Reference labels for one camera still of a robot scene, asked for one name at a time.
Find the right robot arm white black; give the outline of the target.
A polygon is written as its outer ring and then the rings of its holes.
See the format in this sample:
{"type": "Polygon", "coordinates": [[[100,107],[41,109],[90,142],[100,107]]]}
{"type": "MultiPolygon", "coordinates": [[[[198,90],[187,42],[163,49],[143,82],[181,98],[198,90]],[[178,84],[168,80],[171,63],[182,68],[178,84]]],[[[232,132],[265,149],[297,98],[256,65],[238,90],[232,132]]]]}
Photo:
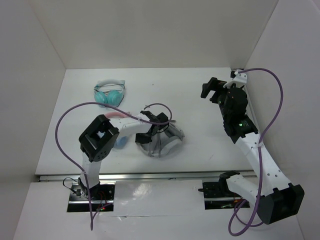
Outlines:
{"type": "Polygon", "coordinates": [[[257,215],[267,225],[296,215],[305,192],[283,174],[260,140],[257,127],[246,114],[248,97],[243,86],[212,77],[202,85],[201,98],[205,99],[211,91],[214,94],[210,101],[219,106],[226,134],[262,181],[255,185],[239,172],[227,171],[219,176],[220,194],[235,193],[250,204],[257,204],[257,215]]]}

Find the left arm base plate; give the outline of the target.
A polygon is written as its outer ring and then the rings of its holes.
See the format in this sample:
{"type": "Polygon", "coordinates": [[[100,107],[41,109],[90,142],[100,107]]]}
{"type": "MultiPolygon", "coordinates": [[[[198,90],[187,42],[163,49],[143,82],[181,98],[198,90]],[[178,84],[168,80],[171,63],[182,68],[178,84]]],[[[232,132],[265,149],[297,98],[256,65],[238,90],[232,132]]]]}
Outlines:
{"type": "MultiPolygon", "coordinates": [[[[88,196],[82,191],[81,187],[72,183],[70,187],[67,212],[68,213],[86,213],[90,211],[88,196]]],[[[92,211],[95,213],[114,211],[115,183],[101,183],[97,193],[91,196],[92,211]]]]}

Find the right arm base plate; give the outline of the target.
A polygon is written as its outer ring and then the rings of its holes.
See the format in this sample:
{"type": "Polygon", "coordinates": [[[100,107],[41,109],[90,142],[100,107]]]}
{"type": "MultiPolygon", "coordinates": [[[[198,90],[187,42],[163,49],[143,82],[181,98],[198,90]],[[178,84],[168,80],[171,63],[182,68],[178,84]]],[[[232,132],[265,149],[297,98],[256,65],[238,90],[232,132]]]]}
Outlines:
{"type": "Polygon", "coordinates": [[[203,194],[205,210],[233,209],[243,199],[233,192],[224,192],[218,182],[203,182],[198,189],[203,194]]]}

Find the grey white headphones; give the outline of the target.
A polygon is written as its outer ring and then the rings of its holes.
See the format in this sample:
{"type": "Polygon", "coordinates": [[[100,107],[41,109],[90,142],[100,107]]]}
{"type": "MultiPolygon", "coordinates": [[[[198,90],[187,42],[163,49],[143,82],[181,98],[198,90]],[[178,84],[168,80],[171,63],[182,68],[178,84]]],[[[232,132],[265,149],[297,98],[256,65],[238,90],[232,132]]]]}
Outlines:
{"type": "Polygon", "coordinates": [[[145,155],[163,158],[179,149],[184,138],[183,130],[177,126],[176,122],[170,122],[167,127],[152,137],[150,143],[136,144],[145,155]]]}

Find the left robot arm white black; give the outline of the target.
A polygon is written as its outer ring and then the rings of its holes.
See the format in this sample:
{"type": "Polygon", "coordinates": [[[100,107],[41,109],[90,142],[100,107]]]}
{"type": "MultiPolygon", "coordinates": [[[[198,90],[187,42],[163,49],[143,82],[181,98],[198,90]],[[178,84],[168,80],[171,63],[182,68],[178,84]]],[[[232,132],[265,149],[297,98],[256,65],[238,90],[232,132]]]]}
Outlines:
{"type": "Polygon", "coordinates": [[[136,142],[148,144],[168,124],[169,118],[163,112],[154,115],[150,111],[141,111],[133,118],[109,119],[103,114],[98,115],[78,139],[83,156],[83,170],[78,179],[81,194],[88,200],[97,197],[101,162],[110,154],[117,139],[135,135],[136,142]]]}

